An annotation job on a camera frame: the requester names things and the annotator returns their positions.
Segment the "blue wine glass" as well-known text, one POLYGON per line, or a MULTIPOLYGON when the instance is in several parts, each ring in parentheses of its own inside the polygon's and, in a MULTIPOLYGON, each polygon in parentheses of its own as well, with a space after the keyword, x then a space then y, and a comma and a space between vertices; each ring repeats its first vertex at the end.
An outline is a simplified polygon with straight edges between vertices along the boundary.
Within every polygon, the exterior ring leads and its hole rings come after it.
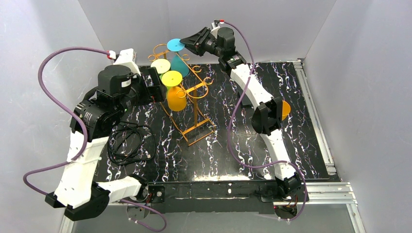
POLYGON ((172 53, 171 70, 178 71, 183 77, 189 74, 189 68, 180 58, 179 52, 183 50, 184 44, 180 42, 179 38, 171 39, 167 43, 167 49, 172 53))

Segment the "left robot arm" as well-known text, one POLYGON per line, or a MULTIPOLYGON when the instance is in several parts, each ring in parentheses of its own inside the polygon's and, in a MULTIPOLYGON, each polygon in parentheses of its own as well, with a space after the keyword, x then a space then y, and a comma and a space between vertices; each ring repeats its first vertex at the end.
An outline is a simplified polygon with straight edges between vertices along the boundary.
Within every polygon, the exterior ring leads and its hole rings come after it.
POLYGON ((157 70, 150 67, 146 72, 151 86, 126 66, 107 66, 98 74, 98 85, 73 110, 68 160, 57 189, 45 197, 53 208, 64 208, 70 220, 95 218, 109 203, 147 194, 147 182, 139 175, 111 182, 93 180, 101 152, 113 136, 112 128, 127 109, 165 99, 166 89, 157 70))

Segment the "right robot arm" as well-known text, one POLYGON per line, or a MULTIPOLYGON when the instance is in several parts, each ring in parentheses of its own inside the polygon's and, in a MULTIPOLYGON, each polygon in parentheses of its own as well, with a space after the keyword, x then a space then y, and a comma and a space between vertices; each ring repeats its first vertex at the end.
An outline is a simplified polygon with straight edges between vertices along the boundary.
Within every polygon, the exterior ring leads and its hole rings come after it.
POLYGON ((217 56, 223 70, 242 89, 241 103, 247 97, 254 108, 252 127, 263 139, 272 158, 269 163, 275 169, 276 188, 272 191, 276 197, 285 199, 293 197, 302 188, 299 170, 290 162, 282 137, 284 101, 275 98, 258 81, 255 75, 255 63, 249 67, 245 58, 236 50, 235 33, 237 28, 204 27, 196 34, 180 39, 180 43, 195 55, 203 56, 205 52, 217 56))

